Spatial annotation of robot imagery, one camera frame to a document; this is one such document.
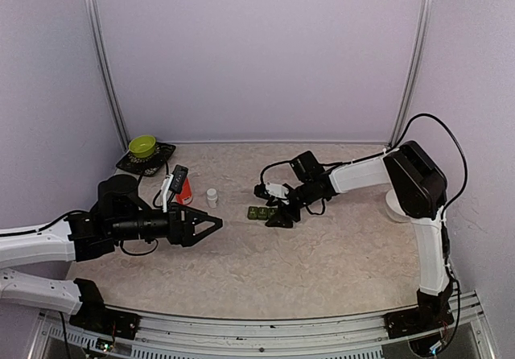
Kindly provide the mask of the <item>green pill organizer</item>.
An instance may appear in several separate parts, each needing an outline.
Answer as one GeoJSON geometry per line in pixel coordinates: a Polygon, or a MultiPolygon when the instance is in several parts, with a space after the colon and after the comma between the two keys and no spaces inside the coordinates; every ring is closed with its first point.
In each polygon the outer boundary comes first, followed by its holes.
{"type": "Polygon", "coordinates": [[[251,221],[267,221],[276,212],[277,209],[275,207],[249,206],[247,210],[247,218],[251,221]]]}

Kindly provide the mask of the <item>red pill bottle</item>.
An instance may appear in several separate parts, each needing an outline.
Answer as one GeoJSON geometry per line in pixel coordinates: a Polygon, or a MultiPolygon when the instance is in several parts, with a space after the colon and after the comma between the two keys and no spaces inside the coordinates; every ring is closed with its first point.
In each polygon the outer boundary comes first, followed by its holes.
{"type": "Polygon", "coordinates": [[[189,178],[184,180],[181,193],[177,194],[175,198],[178,204],[189,205],[192,202],[193,195],[189,178]]]}

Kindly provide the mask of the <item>small white pill bottle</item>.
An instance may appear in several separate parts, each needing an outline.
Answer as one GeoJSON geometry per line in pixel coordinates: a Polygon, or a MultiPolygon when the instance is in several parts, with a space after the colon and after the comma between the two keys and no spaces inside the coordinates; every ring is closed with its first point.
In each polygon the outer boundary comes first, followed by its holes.
{"type": "Polygon", "coordinates": [[[206,191],[206,200],[210,208],[215,208],[218,202],[218,193],[215,188],[209,188],[206,191]]]}

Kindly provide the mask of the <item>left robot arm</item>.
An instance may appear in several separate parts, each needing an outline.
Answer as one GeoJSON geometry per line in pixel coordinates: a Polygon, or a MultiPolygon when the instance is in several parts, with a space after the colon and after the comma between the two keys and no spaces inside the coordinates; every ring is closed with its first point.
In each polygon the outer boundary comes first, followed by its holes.
{"type": "Polygon", "coordinates": [[[123,248],[126,241],[190,247],[221,229],[223,221],[182,204],[152,208],[138,194],[132,175],[102,181],[89,210],[72,210],[45,225],[1,232],[1,300],[75,316],[97,331],[107,329],[113,314],[90,280],[46,279],[24,274],[20,266],[39,262],[84,262],[123,248]]]}

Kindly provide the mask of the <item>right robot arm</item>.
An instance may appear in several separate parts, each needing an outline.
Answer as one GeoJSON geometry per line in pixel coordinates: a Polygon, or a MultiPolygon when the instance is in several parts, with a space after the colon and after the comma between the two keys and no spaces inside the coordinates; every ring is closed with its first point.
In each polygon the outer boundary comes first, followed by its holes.
{"type": "Polygon", "coordinates": [[[446,214],[455,202],[447,197],[447,177],[415,141],[399,139],[382,151],[347,162],[320,163],[311,151],[287,160],[300,184],[274,184],[260,178],[256,197],[276,207],[269,227],[290,228],[300,212],[316,201],[327,203],[334,196],[377,185],[388,185],[386,204],[396,221],[414,227],[420,269],[418,306],[412,324],[427,330],[443,316],[443,309],[456,280],[448,260],[450,240],[446,214]]]}

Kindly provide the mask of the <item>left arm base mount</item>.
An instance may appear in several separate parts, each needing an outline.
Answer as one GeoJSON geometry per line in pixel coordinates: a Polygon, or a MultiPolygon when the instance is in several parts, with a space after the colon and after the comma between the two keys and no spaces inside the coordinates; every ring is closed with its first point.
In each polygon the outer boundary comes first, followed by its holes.
{"type": "Polygon", "coordinates": [[[135,339],[139,322],[140,316],[135,313],[105,307],[80,309],[69,317],[72,326],[127,340],[135,339]]]}

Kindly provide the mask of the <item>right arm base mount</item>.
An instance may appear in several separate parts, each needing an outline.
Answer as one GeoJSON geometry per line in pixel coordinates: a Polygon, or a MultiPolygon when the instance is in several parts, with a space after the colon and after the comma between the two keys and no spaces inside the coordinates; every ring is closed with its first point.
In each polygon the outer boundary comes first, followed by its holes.
{"type": "Polygon", "coordinates": [[[417,307],[414,307],[388,312],[384,315],[384,321],[388,337],[392,340],[442,328],[444,324],[453,324],[454,316],[450,310],[437,316],[431,312],[424,316],[417,307]]]}

